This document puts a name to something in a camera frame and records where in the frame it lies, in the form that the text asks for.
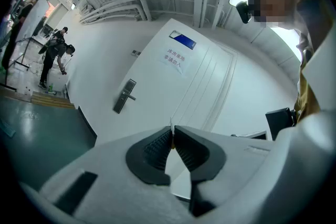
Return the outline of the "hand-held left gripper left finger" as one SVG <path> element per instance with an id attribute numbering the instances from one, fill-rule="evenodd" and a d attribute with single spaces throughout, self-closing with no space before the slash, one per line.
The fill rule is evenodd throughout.
<path id="1" fill-rule="evenodd" d="M 62 168 L 40 190 L 54 223 L 184 223 L 170 192 L 168 126 L 104 143 Z"/>

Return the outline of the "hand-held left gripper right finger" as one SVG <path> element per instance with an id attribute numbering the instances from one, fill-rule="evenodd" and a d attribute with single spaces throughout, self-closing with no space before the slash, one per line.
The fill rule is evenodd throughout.
<path id="1" fill-rule="evenodd" d="M 190 173 L 189 207 L 176 201 L 174 223 L 258 223 L 259 193 L 245 188 L 274 144 L 175 126 L 174 145 Z"/>

